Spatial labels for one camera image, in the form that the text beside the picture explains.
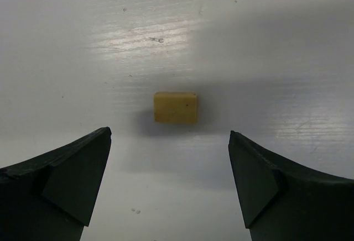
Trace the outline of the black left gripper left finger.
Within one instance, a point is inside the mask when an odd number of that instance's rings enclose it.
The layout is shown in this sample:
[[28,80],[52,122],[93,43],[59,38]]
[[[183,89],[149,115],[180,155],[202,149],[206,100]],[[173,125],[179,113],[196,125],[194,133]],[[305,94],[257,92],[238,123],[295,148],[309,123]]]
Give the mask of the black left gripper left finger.
[[111,147],[99,128],[1,168],[1,240],[80,240],[90,224]]

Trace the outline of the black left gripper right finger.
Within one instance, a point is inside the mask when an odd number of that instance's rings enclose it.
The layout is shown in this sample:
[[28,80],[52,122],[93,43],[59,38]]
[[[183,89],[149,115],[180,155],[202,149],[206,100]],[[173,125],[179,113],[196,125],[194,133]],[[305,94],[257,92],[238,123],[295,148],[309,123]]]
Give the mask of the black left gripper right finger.
[[353,239],[353,180],[298,164],[234,131],[228,151],[252,240]]

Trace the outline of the yellow eraser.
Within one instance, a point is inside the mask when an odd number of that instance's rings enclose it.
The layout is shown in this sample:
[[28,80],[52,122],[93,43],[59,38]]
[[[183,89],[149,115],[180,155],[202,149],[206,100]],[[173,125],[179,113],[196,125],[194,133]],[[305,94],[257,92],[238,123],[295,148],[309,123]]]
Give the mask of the yellow eraser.
[[156,92],[153,102],[155,122],[197,123],[197,94],[194,92]]

